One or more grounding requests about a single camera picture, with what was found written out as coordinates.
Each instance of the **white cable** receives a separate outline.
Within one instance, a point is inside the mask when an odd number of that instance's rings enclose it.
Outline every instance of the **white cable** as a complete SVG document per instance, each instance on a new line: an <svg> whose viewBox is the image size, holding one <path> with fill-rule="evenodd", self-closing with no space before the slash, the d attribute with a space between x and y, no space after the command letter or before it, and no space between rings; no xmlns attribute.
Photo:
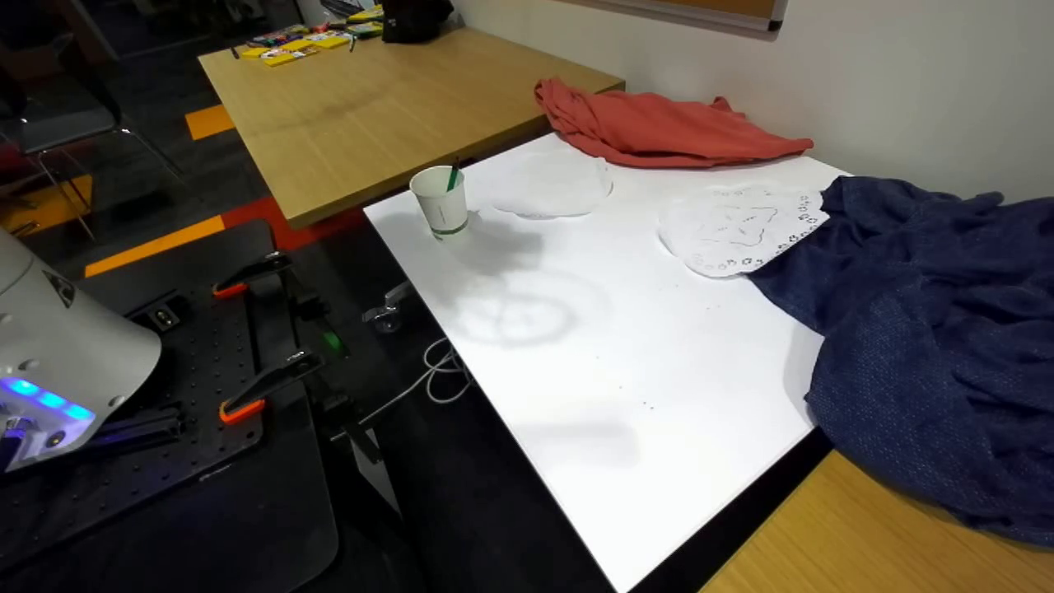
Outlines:
<svg viewBox="0 0 1054 593"><path fill-rule="evenodd" d="M402 397L409 397L411 392L418 392L422 381L424 381L427 400L435 400L435 406L454 406L474 381L471 381L467 370L454 361L454 358L458 358L454 350L448 350L442 358L432 361L432 352L435 352L439 344L448 344L448 338L427 343L424 352L422 352L424 371L422 371L411 384L405 384L402 392L395 392L389 400L382 400L376 412L361 416L357 425L368 425L371 417L378 417L382 412L389 412L392 406L399 406ZM435 394L435 387L432 387L435 374L464 374L464 384L461 384L454 394L442 397L442 394Z"/></svg>

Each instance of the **machine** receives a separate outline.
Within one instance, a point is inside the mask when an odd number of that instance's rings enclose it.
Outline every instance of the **machine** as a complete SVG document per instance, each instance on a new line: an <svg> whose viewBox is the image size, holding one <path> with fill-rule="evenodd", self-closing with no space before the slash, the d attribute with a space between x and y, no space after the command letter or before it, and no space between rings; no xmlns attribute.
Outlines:
<svg viewBox="0 0 1054 593"><path fill-rule="evenodd" d="M82 448L155 371L160 338L0 230L0 472Z"/></svg>

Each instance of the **navy blue fabric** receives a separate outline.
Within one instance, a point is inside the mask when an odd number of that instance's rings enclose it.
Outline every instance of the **navy blue fabric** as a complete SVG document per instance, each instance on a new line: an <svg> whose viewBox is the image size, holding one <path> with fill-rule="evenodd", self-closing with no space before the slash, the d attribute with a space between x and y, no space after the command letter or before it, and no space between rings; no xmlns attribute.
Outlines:
<svg viewBox="0 0 1054 593"><path fill-rule="evenodd" d="M839 176L749 280L824 333L809 416L868 473L1054 548L1054 200Z"/></svg>

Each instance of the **white tabletop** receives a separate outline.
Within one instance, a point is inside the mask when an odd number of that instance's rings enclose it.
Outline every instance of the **white tabletop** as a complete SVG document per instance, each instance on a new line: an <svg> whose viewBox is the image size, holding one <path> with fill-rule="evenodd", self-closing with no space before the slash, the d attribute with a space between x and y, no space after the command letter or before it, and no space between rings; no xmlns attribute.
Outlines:
<svg viewBox="0 0 1054 593"><path fill-rule="evenodd" d="M530 159L599 169L606 194L580 217L495 209L495 176ZM411 194L365 213L608 583L631 589L809 430L801 394L821 350L746 280L670 257L658 209L837 174L814 159L628 172L546 134L467 169L471 220L454 236L435 239ZM535 180L543 200L558 187L581 192Z"/></svg>

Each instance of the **paper cup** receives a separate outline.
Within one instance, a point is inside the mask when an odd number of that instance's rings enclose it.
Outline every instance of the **paper cup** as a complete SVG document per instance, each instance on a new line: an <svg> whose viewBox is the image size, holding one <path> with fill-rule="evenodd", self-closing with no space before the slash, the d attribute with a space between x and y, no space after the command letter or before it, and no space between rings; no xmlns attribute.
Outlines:
<svg viewBox="0 0 1054 593"><path fill-rule="evenodd" d="M409 192L418 197L427 217L427 226L435 232L458 232L464 226L467 209L464 209L464 180L458 169L451 164L422 169L409 180Z"/></svg>

